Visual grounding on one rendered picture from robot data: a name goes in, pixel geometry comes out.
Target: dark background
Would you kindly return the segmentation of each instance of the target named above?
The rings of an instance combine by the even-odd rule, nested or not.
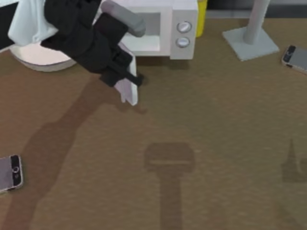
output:
[[[300,0],[272,0],[267,17],[305,18],[307,17],[306,4],[299,4]],[[209,0],[209,10],[251,10],[254,0]]]

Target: phone camera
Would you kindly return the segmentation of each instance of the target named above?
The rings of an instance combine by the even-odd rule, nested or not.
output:
[[[19,167],[14,167],[13,168],[13,173],[18,173],[19,172]]]

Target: white microwave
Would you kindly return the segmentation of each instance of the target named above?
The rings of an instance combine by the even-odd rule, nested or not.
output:
[[[197,0],[114,0],[139,14],[146,23],[145,36],[127,34],[122,42],[136,56],[193,59]]]

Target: yellow cup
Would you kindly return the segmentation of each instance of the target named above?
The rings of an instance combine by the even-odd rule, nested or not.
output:
[[[208,0],[198,0],[198,22],[196,37],[200,37],[203,34],[205,20],[206,20],[206,10],[207,10]]]

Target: square base plate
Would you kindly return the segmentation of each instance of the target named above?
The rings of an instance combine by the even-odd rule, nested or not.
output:
[[[223,32],[223,37],[234,49],[236,55],[241,61],[246,61],[279,52],[278,46],[272,41],[272,39],[263,29],[261,30],[258,40],[255,44],[246,44],[243,40],[246,29],[246,27],[243,27]]]

